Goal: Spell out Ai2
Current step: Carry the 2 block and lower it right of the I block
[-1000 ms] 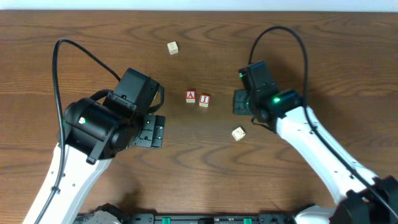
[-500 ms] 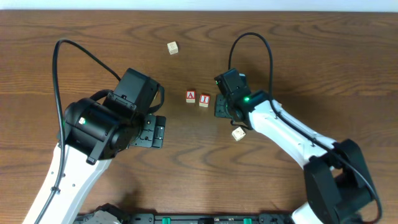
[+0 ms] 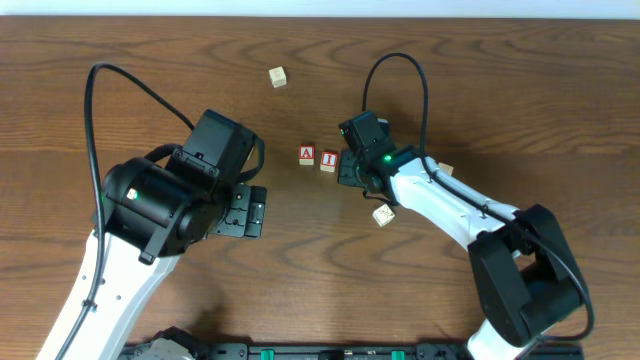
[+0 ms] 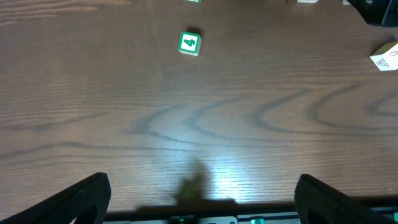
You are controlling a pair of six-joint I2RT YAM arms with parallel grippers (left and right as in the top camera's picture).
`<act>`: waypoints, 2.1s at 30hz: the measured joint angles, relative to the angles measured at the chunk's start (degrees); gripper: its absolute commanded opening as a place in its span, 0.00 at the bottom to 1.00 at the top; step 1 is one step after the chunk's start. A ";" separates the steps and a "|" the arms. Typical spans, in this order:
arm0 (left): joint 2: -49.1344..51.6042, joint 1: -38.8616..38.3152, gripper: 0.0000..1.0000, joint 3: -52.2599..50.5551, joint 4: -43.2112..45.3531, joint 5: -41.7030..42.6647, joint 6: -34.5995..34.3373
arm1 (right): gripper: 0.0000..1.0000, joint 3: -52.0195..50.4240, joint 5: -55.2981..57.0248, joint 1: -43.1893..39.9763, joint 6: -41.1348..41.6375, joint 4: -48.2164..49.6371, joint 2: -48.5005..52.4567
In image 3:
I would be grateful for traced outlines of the plain engraved wooden block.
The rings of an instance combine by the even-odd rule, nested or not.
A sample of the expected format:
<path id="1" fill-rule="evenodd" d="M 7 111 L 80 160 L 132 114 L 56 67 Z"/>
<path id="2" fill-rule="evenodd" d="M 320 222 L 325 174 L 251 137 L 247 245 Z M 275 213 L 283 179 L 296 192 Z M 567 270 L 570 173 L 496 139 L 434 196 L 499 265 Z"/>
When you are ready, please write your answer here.
<path id="1" fill-rule="evenodd" d="M 454 170 L 454 167 L 443 162 L 438 163 L 438 167 L 447 175 L 451 176 Z"/>

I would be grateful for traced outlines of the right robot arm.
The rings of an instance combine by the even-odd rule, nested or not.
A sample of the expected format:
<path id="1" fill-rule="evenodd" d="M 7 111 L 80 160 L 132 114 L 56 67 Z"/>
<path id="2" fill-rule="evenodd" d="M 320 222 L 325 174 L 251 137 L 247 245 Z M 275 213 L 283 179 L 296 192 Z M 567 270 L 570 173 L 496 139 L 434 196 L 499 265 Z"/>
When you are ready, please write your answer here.
<path id="1" fill-rule="evenodd" d="M 425 217 L 467 251 L 485 316 L 466 343 L 471 358 L 522 359 L 592 333 L 588 287 L 547 208 L 488 198 L 412 146 L 351 145 L 340 174 L 364 197 Z"/>

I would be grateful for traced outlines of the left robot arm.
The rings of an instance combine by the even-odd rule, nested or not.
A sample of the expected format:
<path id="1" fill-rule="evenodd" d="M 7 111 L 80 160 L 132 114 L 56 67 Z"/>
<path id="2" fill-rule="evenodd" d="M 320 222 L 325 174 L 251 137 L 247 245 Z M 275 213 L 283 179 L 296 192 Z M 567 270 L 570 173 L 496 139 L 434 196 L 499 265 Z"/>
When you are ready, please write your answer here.
<path id="1" fill-rule="evenodd" d="M 210 235 L 257 238 L 266 202 L 244 168 L 258 138 L 222 149 L 164 144 L 114 166 L 99 187 L 95 227 L 41 359 L 115 359 L 142 310 L 187 248 Z"/>

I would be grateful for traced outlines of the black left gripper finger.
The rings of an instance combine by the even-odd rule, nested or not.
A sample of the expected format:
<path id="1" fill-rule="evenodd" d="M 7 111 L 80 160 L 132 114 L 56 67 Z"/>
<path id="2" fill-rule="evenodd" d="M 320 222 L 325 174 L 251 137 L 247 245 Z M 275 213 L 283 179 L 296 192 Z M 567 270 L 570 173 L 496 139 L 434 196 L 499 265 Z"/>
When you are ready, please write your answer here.
<path id="1" fill-rule="evenodd" d="M 250 216 L 263 216 L 266 209 L 266 188 L 252 186 L 249 202 Z"/>
<path id="2" fill-rule="evenodd" d="M 249 215 L 246 219 L 244 237 L 259 238 L 262 233 L 263 217 Z"/>

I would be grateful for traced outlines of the red letter A wooden block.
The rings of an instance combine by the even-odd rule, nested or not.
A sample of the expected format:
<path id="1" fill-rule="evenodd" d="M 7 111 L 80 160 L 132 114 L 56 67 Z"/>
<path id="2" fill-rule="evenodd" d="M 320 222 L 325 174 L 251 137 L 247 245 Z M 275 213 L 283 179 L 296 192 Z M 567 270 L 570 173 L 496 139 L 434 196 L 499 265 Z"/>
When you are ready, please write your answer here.
<path id="1" fill-rule="evenodd" d="M 315 153 L 314 145 L 300 145 L 298 153 L 299 164 L 303 166 L 313 166 L 315 163 Z"/>

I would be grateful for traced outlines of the red letter I wooden block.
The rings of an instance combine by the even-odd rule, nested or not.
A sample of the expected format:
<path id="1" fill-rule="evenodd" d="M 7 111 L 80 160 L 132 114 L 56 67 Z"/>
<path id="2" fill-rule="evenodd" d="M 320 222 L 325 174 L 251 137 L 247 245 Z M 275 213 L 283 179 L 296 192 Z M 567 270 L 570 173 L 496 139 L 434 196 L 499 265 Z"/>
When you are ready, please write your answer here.
<path id="1" fill-rule="evenodd" d="M 336 152 L 325 151 L 321 155 L 320 170 L 324 172 L 334 173 L 338 163 L 338 154 Z"/>

